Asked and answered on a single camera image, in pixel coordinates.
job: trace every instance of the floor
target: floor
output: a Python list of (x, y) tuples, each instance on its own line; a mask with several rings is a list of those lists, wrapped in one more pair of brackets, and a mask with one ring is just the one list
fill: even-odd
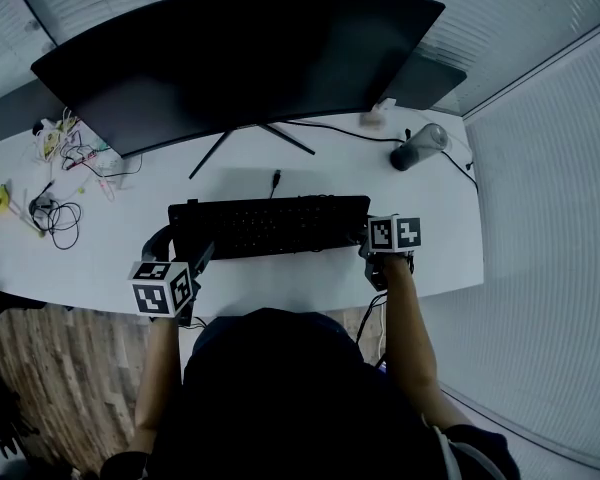
[[(367, 321), (360, 349), (378, 360), (380, 311)], [(366, 308), (330, 311), (355, 339)], [(148, 320), (47, 305), (0, 315), (0, 377), (21, 397), (22, 415), (40, 430), (24, 439), (29, 453), (50, 463), (68, 462), (98, 472), (123, 451), (133, 432)], [(197, 331), (182, 330), (183, 365)]]

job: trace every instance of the yellow object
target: yellow object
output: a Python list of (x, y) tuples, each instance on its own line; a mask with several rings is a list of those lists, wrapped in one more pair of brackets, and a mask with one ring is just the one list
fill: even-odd
[(22, 219), (20, 217), (20, 214), (16, 212), (13, 208), (11, 208), (11, 206), (9, 206), (9, 191), (7, 190), (6, 185), (0, 185), (0, 215), (5, 213), (7, 210), (13, 213), (16, 217), (18, 217), (19, 220), (21, 220), (29, 229), (31, 229), (40, 238), (44, 237), (43, 231), (36, 228), (30, 222)]
[(53, 153), (55, 153), (58, 145), (60, 144), (60, 132), (53, 130), (49, 132), (42, 142), (42, 154), (45, 160), (49, 160)]
[(5, 185), (0, 185), (0, 215), (9, 209), (9, 192)]

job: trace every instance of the shoulder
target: shoulder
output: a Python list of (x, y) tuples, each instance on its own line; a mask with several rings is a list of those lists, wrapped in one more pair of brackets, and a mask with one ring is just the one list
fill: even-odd
[(108, 459), (100, 470), (100, 480), (141, 480), (147, 478), (149, 455), (142, 452), (124, 452)]
[(449, 478), (520, 479), (504, 436), (473, 425), (456, 425), (444, 433), (436, 429), (436, 433)]

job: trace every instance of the water bottle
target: water bottle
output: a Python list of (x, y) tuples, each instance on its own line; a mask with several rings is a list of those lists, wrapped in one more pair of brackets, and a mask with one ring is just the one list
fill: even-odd
[(399, 171), (406, 171), (418, 162), (447, 147), (449, 137), (439, 124), (429, 123), (391, 153), (391, 165)]

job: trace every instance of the person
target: person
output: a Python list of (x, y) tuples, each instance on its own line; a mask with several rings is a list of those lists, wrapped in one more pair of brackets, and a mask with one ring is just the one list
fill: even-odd
[(223, 473), (518, 479), (506, 439), (440, 390), (407, 262), (387, 256), (387, 373), (332, 319), (260, 309), (217, 318), (180, 382), (174, 319), (151, 324), (127, 452), (102, 480)]

